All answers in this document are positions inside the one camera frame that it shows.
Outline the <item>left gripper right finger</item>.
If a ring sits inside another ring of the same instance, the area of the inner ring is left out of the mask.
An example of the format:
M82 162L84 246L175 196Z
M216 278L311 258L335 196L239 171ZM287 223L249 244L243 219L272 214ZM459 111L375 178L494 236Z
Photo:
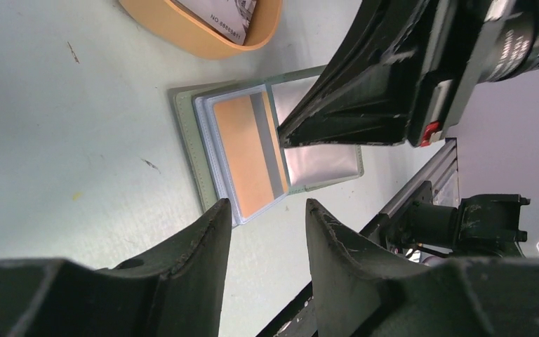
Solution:
M539 258L418 264L405 303L365 336L539 336Z

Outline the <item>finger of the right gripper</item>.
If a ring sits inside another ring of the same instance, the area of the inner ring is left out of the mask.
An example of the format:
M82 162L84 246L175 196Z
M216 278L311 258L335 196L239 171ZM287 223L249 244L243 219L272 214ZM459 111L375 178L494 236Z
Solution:
M278 127L285 148L398 145L425 66L436 1L362 1L319 78Z

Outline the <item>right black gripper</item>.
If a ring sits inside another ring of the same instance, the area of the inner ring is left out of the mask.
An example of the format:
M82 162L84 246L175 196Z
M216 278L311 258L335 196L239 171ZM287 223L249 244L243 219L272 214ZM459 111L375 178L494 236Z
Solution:
M476 85L539 70L539 1L456 1L420 83L407 140L424 147L459 123Z

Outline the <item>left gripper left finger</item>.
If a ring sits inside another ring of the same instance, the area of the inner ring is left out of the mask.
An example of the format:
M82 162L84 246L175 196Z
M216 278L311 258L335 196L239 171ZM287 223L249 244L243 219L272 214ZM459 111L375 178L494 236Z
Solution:
M231 204L220 199L112 269L0 260L0 336L217 336L231 233Z

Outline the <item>orange credit card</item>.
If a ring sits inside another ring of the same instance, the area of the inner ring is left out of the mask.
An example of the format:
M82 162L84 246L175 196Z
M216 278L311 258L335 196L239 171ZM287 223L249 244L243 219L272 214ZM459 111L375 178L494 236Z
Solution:
M289 189L269 96L265 91L239 95L211 107L236 197L237 218L249 220Z

